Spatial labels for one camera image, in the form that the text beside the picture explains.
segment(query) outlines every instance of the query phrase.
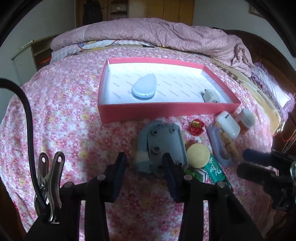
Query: pink floral bedspread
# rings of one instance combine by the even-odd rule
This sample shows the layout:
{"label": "pink floral bedspread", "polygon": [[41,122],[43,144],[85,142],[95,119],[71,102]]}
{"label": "pink floral bedspread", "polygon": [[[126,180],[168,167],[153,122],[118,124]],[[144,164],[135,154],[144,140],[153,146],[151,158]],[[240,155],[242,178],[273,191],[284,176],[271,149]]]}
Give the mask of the pink floral bedspread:
{"label": "pink floral bedspread", "polygon": [[[177,240],[182,220],[183,204],[170,198],[163,178],[143,177],[133,169],[133,155],[137,136],[142,127],[152,120],[125,121],[102,124],[97,108],[100,75],[106,59],[114,57],[153,57],[178,59],[206,65],[225,82],[242,102],[243,107],[256,116],[256,125],[235,144],[242,154],[246,148],[270,151],[272,136],[269,121],[250,93],[226,73],[195,54],[164,49],[112,48],[70,56],[38,71],[22,88],[31,104],[34,123],[35,163],[40,152],[50,160],[61,150],[66,162],[61,184],[86,182],[103,173],[114,163],[117,154],[124,151],[128,167],[119,197],[114,204],[106,204],[107,222],[111,240]],[[188,132],[190,121],[202,119],[206,125],[213,115],[193,115],[160,120],[180,126],[187,140],[202,142],[210,149],[204,132],[193,137]],[[21,102],[13,97],[0,128],[0,176],[17,207],[22,223],[29,230],[37,218],[33,201],[27,154],[25,113]],[[251,215],[258,228],[265,232],[274,211],[270,197],[254,183],[239,179],[236,167],[223,168],[234,193]],[[204,240],[208,240],[208,206],[204,205]],[[82,205],[80,240],[84,240],[84,205]]]}

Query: wooden cabinet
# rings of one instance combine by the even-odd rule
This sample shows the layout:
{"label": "wooden cabinet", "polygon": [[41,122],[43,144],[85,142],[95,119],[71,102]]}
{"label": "wooden cabinet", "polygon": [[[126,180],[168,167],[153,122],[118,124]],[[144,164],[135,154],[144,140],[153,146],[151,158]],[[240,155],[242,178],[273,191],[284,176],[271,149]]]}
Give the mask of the wooden cabinet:
{"label": "wooden cabinet", "polygon": [[170,22],[179,21],[180,0],[165,0],[163,19]]}
{"label": "wooden cabinet", "polygon": [[128,17],[128,0],[108,0],[108,20]]}
{"label": "wooden cabinet", "polygon": [[148,0],[129,0],[128,17],[145,18],[147,17]]}
{"label": "wooden cabinet", "polygon": [[147,17],[163,18],[164,0],[148,0]]}
{"label": "wooden cabinet", "polygon": [[192,25],[194,0],[180,0],[179,23]]}
{"label": "wooden cabinet", "polygon": [[[195,0],[93,0],[99,1],[103,21],[119,18],[160,18],[192,25]],[[82,26],[83,5],[76,0],[76,27]]]}
{"label": "wooden cabinet", "polygon": [[15,64],[22,85],[28,82],[38,70],[49,64],[52,55],[50,43],[57,35],[31,40],[12,56],[11,60]]}
{"label": "wooden cabinet", "polygon": [[[98,1],[101,5],[101,11],[103,16],[103,21],[108,20],[108,0],[94,0]],[[75,14],[76,14],[76,27],[79,28],[83,26],[83,5],[87,0],[76,0],[75,3]]]}

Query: screw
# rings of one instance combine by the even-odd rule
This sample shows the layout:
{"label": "screw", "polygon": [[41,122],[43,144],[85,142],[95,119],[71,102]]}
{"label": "screw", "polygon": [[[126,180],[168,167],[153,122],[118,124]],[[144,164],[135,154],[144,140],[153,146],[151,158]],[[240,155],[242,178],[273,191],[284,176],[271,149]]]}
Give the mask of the screw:
{"label": "screw", "polygon": [[96,177],[99,181],[105,180],[106,176],[104,174],[100,174]]}
{"label": "screw", "polygon": [[153,152],[153,154],[157,155],[160,152],[159,147],[158,146],[153,147],[152,152]]}
{"label": "screw", "polygon": [[220,188],[223,188],[223,187],[226,186],[225,182],[223,182],[223,181],[218,181],[218,182],[217,182],[217,185],[218,185],[218,187],[220,187]]}
{"label": "screw", "polygon": [[184,176],[184,179],[185,179],[186,181],[191,181],[191,180],[192,180],[192,176],[189,175],[189,174],[187,174],[187,175]]}
{"label": "screw", "polygon": [[65,184],[64,184],[64,187],[65,188],[69,188],[69,187],[71,187],[72,186],[72,182],[66,182]]}

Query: black cable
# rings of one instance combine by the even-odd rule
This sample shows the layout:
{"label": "black cable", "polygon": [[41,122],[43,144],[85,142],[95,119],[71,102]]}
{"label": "black cable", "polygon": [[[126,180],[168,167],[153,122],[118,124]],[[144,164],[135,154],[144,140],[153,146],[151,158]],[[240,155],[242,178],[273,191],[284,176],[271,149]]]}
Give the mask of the black cable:
{"label": "black cable", "polygon": [[44,209],[46,204],[43,196],[41,195],[41,191],[37,181],[36,168],[35,168],[34,145],[33,145],[33,119],[32,119],[32,111],[31,111],[29,101],[25,93],[22,91],[22,89],[17,84],[13,83],[10,80],[0,78],[0,88],[8,89],[13,93],[15,93],[19,97],[20,101],[24,106],[26,120],[27,120],[28,157],[29,157],[30,174],[32,178],[33,187],[37,196],[37,200],[39,201],[41,207]]}

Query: yellow round sponge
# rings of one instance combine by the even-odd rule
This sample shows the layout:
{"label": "yellow round sponge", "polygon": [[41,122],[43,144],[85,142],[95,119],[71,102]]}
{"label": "yellow round sponge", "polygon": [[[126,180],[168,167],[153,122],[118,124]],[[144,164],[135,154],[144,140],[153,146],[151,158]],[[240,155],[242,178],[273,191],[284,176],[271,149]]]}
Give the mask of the yellow round sponge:
{"label": "yellow round sponge", "polygon": [[210,159],[210,151],[206,145],[195,143],[187,150],[187,161],[193,168],[204,167]]}

